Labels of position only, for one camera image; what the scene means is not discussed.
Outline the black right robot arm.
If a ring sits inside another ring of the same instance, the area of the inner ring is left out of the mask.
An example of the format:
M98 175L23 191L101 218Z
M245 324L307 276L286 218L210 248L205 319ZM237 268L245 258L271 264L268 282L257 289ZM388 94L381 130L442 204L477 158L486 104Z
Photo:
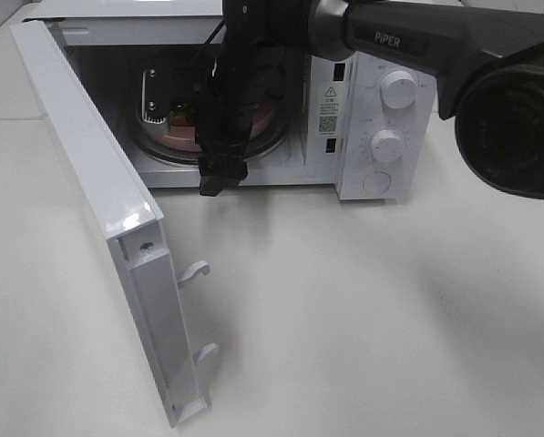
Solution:
M226 1L214 69L196 95L173 90L168 66L142 76L141 112L166 124L190 103L200 147L200 193L248 175L257 106L288 49L341 61L365 53L436 79L438 114L455 122L459 151L485 183L544 199L544 15L391 1Z

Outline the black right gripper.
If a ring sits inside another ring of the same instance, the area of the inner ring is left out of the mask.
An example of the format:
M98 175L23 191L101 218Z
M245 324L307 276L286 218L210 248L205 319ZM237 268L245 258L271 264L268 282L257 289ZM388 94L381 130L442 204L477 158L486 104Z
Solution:
M225 31L216 62L199 91L171 96L171 68L151 66L142 75L141 118L169 124L171 109L196 119L199 193L216 197L247 178L245 162L255 109L287 48L314 52L311 20L316 1L223 1Z

